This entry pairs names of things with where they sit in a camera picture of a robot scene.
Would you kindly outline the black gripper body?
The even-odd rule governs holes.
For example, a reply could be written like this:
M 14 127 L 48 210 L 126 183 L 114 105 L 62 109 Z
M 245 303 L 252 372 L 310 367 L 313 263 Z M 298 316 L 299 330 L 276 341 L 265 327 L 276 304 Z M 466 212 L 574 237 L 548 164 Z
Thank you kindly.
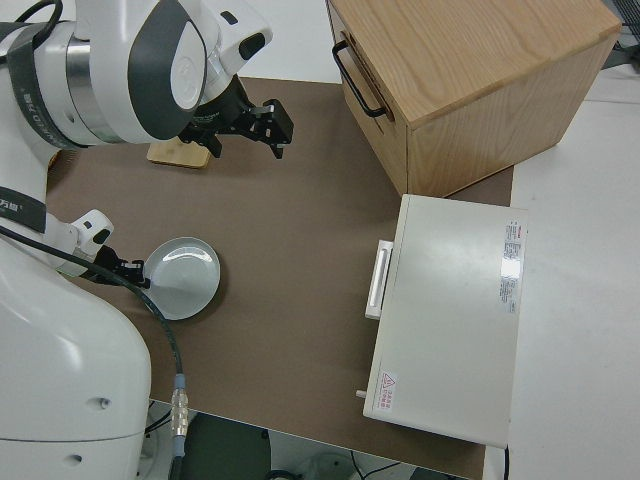
M 264 135 L 252 131 L 261 114 L 262 106 L 252 103 L 239 79 L 232 79 L 222 93 L 203 102 L 177 138 L 183 143 L 214 145 L 215 135 L 241 135 L 254 141 L 264 141 Z
M 121 259 L 112 248 L 106 245 L 103 245 L 98 251 L 94 264 L 125 278 L 131 283 L 138 283 L 138 261 Z

